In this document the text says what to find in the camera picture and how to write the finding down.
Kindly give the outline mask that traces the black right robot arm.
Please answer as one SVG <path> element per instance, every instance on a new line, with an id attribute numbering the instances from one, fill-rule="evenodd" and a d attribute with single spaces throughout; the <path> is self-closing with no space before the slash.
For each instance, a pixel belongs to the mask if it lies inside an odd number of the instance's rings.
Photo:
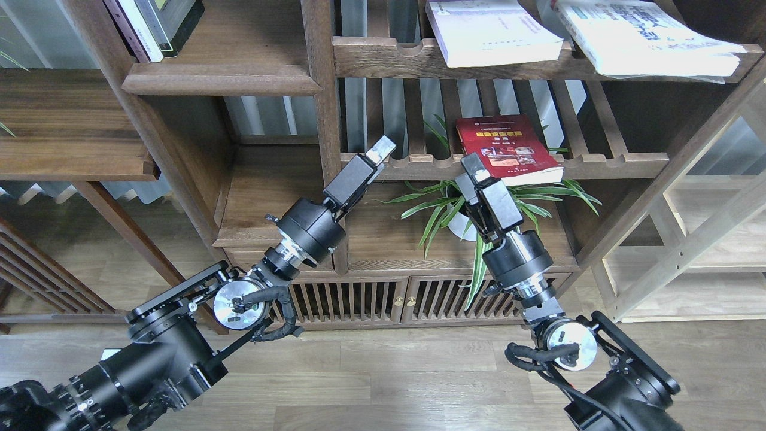
<path id="1" fill-rule="evenodd" d="M 476 154 L 461 163 L 467 215 L 490 243 L 482 253 L 494 281 L 486 295 L 510 294 L 534 342 L 509 344 L 509 363 L 561 390 L 578 430 L 681 430 L 667 411 L 679 383 L 602 312 L 566 316 L 545 278 L 552 258 L 536 232 L 519 229 L 522 216 L 503 181 Z"/>

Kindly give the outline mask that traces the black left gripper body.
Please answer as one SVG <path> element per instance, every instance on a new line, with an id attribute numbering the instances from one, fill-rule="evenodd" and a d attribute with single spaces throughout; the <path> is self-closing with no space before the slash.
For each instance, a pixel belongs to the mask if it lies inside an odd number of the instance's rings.
<path id="1" fill-rule="evenodd" d="M 301 263 L 317 267 L 345 236 L 339 219 L 361 199 L 377 177 L 377 156 L 356 155 L 323 190 L 322 204 L 299 199 L 276 222 L 284 239 L 276 248 L 276 267 L 298 269 Z"/>

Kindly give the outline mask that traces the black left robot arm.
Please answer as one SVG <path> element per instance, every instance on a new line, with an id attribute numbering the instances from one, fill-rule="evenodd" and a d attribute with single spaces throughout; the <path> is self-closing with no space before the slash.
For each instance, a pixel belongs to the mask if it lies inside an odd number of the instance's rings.
<path id="1" fill-rule="evenodd" d="M 52 391 L 36 380 L 2 389 L 3 430 L 131 430 L 186 408 L 226 374 L 224 360 L 248 342 L 298 336 L 289 286 L 345 236 L 339 222 L 382 172 L 395 144 L 382 136 L 357 154 L 315 204 L 299 199 L 275 219 L 282 241 L 244 272 L 221 261 L 126 316 L 131 343 Z"/>

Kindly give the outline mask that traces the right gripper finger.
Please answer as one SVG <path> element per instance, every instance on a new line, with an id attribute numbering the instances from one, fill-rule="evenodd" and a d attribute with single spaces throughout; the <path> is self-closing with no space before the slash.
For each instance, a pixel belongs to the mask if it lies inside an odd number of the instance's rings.
<path id="1" fill-rule="evenodd" d="M 482 159 L 479 157 L 479 153 L 471 153 L 463 156 L 461 164 L 471 179 L 491 178 L 491 174 L 482 163 Z"/>

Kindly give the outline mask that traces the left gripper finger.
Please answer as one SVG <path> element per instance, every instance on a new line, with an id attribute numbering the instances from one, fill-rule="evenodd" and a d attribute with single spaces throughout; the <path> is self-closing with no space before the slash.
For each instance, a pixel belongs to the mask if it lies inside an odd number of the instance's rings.
<path id="1" fill-rule="evenodd" d="M 375 166 L 380 166 L 395 150 L 396 144 L 387 136 L 381 136 L 380 139 L 366 151 L 366 157 Z"/>

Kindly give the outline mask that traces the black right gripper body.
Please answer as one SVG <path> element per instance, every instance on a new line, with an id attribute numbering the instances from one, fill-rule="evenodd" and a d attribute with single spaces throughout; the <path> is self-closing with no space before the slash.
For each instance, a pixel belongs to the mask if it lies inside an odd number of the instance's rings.
<path id="1" fill-rule="evenodd" d="M 467 213 L 489 251 L 482 252 L 496 286 L 492 292 L 544 292 L 548 289 L 545 272 L 552 258 L 535 231 L 519 232 L 523 217 L 502 180 L 482 170 L 479 182 L 462 174 L 456 182 L 467 200 Z"/>

